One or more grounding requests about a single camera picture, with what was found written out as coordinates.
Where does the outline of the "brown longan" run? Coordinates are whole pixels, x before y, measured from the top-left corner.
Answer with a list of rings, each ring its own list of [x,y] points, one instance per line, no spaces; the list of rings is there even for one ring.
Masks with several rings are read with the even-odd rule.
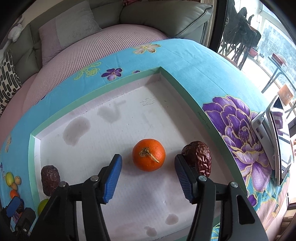
[[[17,186],[17,184],[16,184],[15,182],[13,182],[13,183],[11,184],[11,188],[12,188],[13,190],[15,190],[15,191],[18,191],[18,186]]]

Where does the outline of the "walnut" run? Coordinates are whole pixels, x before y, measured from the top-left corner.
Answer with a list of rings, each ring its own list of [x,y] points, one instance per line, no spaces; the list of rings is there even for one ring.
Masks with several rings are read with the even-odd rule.
[[[14,177],[14,180],[15,180],[15,184],[16,184],[16,185],[21,185],[22,180],[21,180],[20,176],[15,176],[15,177]]]

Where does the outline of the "green jujube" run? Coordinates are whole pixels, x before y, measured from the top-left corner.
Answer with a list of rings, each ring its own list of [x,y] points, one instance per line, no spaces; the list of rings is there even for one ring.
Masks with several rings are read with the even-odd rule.
[[[11,187],[11,185],[15,182],[14,176],[11,172],[6,173],[6,184]]]
[[[41,212],[43,211],[43,209],[45,208],[46,204],[48,203],[49,199],[46,198],[44,200],[42,200],[39,205],[38,205],[38,209],[37,209],[37,212],[38,212],[38,216],[40,216]]]

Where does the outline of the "dried red date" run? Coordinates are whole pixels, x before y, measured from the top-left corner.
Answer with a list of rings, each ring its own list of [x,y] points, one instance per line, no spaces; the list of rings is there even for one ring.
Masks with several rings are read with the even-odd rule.
[[[58,169],[53,165],[44,166],[41,169],[41,182],[44,194],[52,196],[60,183]]]
[[[183,155],[187,164],[194,168],[199,175],[206,176],[211,174],[212,155],[209,147],[201,141],[193,141],[182,149]]]

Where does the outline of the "orange mandarin with stem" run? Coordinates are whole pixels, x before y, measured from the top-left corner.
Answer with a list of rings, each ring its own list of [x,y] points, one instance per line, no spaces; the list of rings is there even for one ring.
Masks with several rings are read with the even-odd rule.
[[[163,145],[152,138],[140,140],[132,150],[133,163],[145,172],[153,172],[161,168],[165,158],[166,151]]]

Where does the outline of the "green shallow cardboard tray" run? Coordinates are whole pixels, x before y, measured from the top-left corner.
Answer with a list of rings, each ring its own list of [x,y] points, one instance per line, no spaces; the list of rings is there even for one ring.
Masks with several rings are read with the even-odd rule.
[[[29,142],[29,178],[35,206],[46,197],[41,169],[55,166],[68,184],[84,182],[115,154],[122,170],[112,199],[102,206],[111,240],[176,240],[188,234],[195,207],[184,197],[174,158],[192,141],[212,153],[211,179],[244,186],[224,140],[202,107],[213,94],[201,82],[155,68],[101,87],[61,109],[37,127]],[[146,138],[159,141],[163,166],[138,169],[133,147]]]

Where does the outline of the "phone on stand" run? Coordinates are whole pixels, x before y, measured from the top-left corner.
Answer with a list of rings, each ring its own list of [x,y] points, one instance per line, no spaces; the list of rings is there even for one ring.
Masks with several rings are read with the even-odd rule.
[[[275,157],[275,177],[277,185],[286,178],[294,161],[292,143],[285,111],[279,96],[275,96],[266,110],[273,139]]]

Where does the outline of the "black white patterned cushion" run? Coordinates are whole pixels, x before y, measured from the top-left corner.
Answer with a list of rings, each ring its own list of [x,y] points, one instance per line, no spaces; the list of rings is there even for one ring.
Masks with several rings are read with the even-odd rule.
[[[14,66],[13,56],[9,50],[1,65],[1,87],[0,87],[0,103],[1,112],[3,114],[6,106],[11,101],[13,96],[22,87],[20,79],[16,73],[16,68]]]

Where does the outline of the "blue floral tablecloth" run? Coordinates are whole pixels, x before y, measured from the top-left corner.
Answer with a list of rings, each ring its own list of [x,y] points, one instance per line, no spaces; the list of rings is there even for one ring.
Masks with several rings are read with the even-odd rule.
[[[11,200],[5,174],[20,176],[19,194],[25,206],[34,205],[29,178],[31,133],[61,109],[117,80],[146,70],[164,68],[186,84],[201,82],[213,94],[203,111],[227,145],[244,181],[242,189],[268,228],[286,200],[290,178],[278,186],[275,172],[251,127],[270,98],[231,63],[191,40],[168,39],[128,48],[82,68],[53,88],[20,118],[1,143],[1,202]]]

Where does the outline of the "balcony table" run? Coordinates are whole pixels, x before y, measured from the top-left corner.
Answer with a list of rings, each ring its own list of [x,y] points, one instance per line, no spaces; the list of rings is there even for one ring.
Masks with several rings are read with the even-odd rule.
[[[288,77],[287,73],[282,69],[282,66],[280,66],[273,57],[268,56],[268,59],[271,61],[271,63],[273,63],[275,65],[275,71],[273,73],[273,75],[270,77],[269,81],[267,82],[267,84],[265,85],[265,87],[262,89],[261,93],[266,92],[266,90],[276,81],[276,79],[280,76],[283,75],[288,83],[291,85],[292,89],[295,91],[295,85],[293,84],[293,82],[290,80],[290,78]]]

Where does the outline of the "husky plush toy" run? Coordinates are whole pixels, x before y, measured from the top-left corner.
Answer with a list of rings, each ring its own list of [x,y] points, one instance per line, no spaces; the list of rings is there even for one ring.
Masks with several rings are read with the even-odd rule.
[[[4,37],[4,40],[1,43],[1,55],[4,54],[5,50],[11,43],[15,43],[21,35],[23,31],[22,22],[24,20],[24,16],[21,15],[17,18],[16,22],[13,24],[9,32]]]

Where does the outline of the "pink sofa seat cover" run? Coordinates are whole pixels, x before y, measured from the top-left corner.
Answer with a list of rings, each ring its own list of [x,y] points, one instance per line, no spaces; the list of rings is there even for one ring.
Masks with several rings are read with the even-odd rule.
[[[16,60],[16,53],[12,53],[22,87],[1,115],[1,143],[28,109],[69,76],[123,49],[166,39],[167,36],[157,29],[123,24],[105,28],[74,43],[42,68],[37,66],[33,48],[19,60]]]

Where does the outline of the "black chair with clothes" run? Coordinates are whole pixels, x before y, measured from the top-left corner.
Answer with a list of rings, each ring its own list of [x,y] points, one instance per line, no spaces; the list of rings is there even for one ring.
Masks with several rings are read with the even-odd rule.
[[[235,2],[228,1],[221,49],[218,53],[225,57],[233,53],[231,60],[239,69],[242,69],[250,51],[258,49],[261,38],[260,32],[250,25],[253,17],[254,15],[247,17],[245,7],[236,11]]]

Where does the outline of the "purple grey cushion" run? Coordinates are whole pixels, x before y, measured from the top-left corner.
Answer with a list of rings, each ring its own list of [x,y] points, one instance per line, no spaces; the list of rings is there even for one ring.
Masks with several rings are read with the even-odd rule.
[[[95,21],[89,1],[82,1],[46,22],[39,29],[42,64],[45,66],[57,54],[90,35],[101,31]]]

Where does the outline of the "grey sofa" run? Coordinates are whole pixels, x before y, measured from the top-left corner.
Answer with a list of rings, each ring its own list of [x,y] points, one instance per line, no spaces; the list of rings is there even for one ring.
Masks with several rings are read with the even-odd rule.
[[[22,83],[42,68],[39,28],[79,1],[61,1],[28,23],[19,39],[8,49]],[[155,28],[169,38],[185,38],[204,44],[214,7],[198,1],[89,1],[95,21],[102,29],[119,25],[143,25]]]

